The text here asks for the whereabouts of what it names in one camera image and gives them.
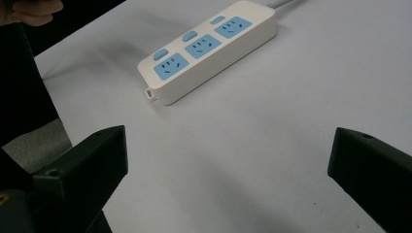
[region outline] blue outlet socket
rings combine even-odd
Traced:
[[[206,34],[199,40],[186,46],[185,50],[194,58],[198,59],[221,44],[220,41],[216,40],[211,35]]]
[[[154,67],[161,80],[165,81],[189,65],[178,52]]]
[[[251,22],[241,18],[241,17],[233,17],[218,28],[215,29],[215,31],[222,36],[226,37],[227,39],[230,39],[237,34],[239,34],[241,31],[245,30],[248,28],[250,25],[252,25]]]

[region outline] power strip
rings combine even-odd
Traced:
[[[275,10],[239,1],[137,65],[146,96],[171,105],[276,36]]]

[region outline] white table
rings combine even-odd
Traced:
[[[276,38],[148,102],[137,63],[234,2],[128,0],[36,57],[73,144],[126,127],[113,231],[383,232],[326,169],[338,126],[412,154],[412,2],[296,0]]]

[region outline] power cord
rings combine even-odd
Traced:
[[[266,7],[277,9],[279,7],[282,7],[285,4],[290,3],[291,1],[293,0],[279,0],[279,1],[276,1],[275,3],[267,4]]]

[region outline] blue switch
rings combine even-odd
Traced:
[[[220,17],[217,17],[217,18],[213,19],[212,21],[210,21],[210,23],[212,23],[213,25],[215,25],[215,24],[220,23],[220,22],[221,22],[222,20],[224,20],[224,19],[225,19],[225,17],[220,16]]]
[[[154,54],[154,60],[160,60],[163,56],[167,55],[169,51],[167,49],[161,49]]]
[[[195,38],[197,36],[197,32],[195,31],[190,31],[183,36],[183,41],[188,42],[189,40]]]

